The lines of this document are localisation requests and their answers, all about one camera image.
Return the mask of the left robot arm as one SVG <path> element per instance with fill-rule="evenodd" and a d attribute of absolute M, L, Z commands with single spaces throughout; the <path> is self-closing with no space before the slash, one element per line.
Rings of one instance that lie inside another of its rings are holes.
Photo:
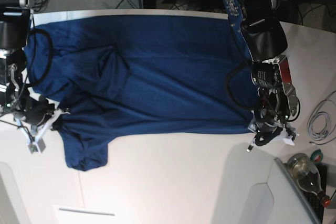
<path fill-rule="evenodd" d="M 225 80 L 226 92 L 236 101 L 231 80 L 248 68 L 259 95 L 256 104 L 244 106 L 253 114 L 248 128 L 255 136 L 249 150 L 276 139 L 291 144 L 297 135 L 291 123 L 298 118 L 301 104 L 284 55 L 287 38 L 275 16 L 282 1 L 288 0 L 223 0 L 231 35 L 242 57 Z"/>

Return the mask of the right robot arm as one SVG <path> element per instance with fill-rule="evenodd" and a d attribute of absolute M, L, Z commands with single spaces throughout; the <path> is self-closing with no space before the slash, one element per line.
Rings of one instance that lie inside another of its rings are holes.
<path fill-rule="evenodd" d="M 28 90 L 46 78 L 53 56 L 50 35 L 42 29 L 31 29 L 34 3 L 35 0 L 1 0 L 1 116 L 13 115 L 13 126 L 25 134 L 30 152 L 42 153 L 46 148 L 44 134 L 69 111 L 56 108 L 43 96 L 35 100 Z M 33 64 L 27 61 L 23 48 L 29 36 L 38 34 L 48 42 L 47 66 L 38 80 L 27 83 L 23 71 L 30 71 Z"/>

